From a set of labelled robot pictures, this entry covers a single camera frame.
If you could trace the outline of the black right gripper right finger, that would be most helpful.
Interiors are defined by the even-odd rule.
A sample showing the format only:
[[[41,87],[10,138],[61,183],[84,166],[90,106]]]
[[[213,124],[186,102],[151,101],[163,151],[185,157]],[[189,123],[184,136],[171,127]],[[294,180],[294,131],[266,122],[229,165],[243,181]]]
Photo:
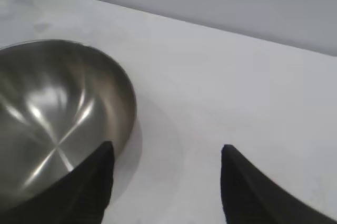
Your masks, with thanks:
[[[335,223],[269,179],[233,145],[221,152],[221,200],[227,223]]]

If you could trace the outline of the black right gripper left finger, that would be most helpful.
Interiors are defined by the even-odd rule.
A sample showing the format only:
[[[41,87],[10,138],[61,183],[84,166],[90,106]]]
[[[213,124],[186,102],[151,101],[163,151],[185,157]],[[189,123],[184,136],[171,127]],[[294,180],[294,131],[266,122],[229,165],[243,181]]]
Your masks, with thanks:
[[[1,223],[101,223],[113,187],[114,148],[103,142],[66,176],[1,213]]]

